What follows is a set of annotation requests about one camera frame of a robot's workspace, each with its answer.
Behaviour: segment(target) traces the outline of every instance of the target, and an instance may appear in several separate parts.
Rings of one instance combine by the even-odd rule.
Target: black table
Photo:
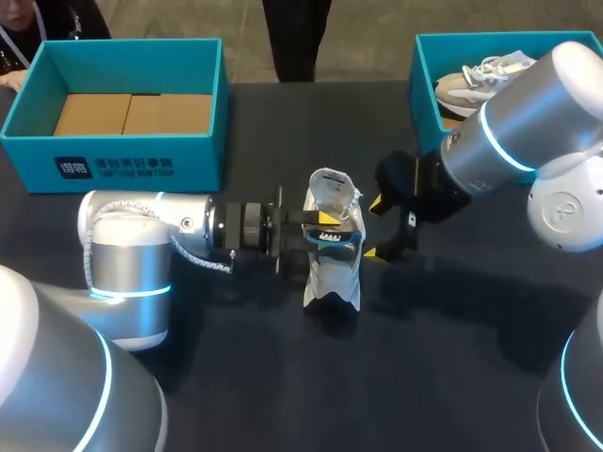
[[[301,207],[310,173],[347,172],[366,195],[378,160],[413,149],[407,84],[233,86],[221,196],[285,187]],[[543,375],[600,290],[603,253],[539,243],[528,188],[512,186],[439,226],[396,266],[364,261],[355,330],[302,313],[303,279],[259,266],[232,282],[176,260],[171,333],[138,355],[164,387],[169,451],[540,449]],[[83,286],[81,196],[27,196],[0,155],[0,264]],[[370,247],[395,215],[366,215]]]

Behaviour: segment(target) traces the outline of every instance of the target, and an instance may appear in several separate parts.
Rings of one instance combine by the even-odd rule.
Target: brown cardboard
[[[69,94],[55,136],[121,135],[130,94]]]
[[[161,120],[161,97],[133,95],[123,127],[124,135],[157,134]]]
[[[444,123],[444,128],[446,129],[455,129],[459,125],[462,124],[461,121],[452,120],[450,118],[442,117],[442,122]]]
[[[211,104],[206,94],[133,95],[123,134],[206,134]]]

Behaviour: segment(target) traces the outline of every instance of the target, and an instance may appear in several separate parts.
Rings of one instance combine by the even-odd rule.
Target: robot logo
[[[549,228],[560,233],[572,233],[582,223],[582,204],[569,193],[553,193],[544,202],[543,218]]]

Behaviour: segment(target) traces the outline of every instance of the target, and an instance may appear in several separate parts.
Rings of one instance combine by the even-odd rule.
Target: blue cardboard box
[[[501,33],[452,33],[417,35],[411,67],[409,102],[421,154],[439,149],[450,129],[440,116],[433,83],[463,65],[476,66],[486,57],[499,57],[516,50],[540,58],[556,45],[581,42],[603,57],[603,48],[590,31],[526,31]]]
[[[211,95],[207,132],[55,136],[72,94]],[[220,189],[228,103],[219,39],[47,41],[1,139],[29,193],[212,192]]]

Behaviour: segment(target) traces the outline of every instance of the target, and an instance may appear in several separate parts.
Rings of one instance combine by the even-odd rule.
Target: white sneaker
[[[303,210],[320,210],[341,222],[338,226],[304,226],[310,275],[303,307],[335,294],[360,311],[360,261],[367,236],[360,210],[362,196],[350,176],[334,169],[318,169],[310,177]]]
[[[479,66],[463,66],[462,73],[440,78],[435,98],[448,111],[468,118],[535,62],[519,50],[506,56],[489,56]]]

